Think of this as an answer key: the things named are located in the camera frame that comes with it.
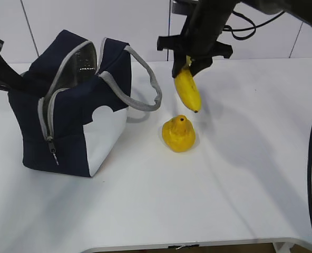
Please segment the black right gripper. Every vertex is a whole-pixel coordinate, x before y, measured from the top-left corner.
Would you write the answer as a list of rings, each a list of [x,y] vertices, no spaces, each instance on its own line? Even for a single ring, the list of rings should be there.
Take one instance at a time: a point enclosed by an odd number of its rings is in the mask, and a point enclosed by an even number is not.
[[[176,78],[186,66],[187,56],[196,59],[190,64],[192,76],[209,68],[214,56],[229,59],[233,54],[232,46],[217,41],[222,29],[223,25],[217,23],[196,25],[184,27],[179,35],[158,37],[157,50],[173,52],[172,77]]]

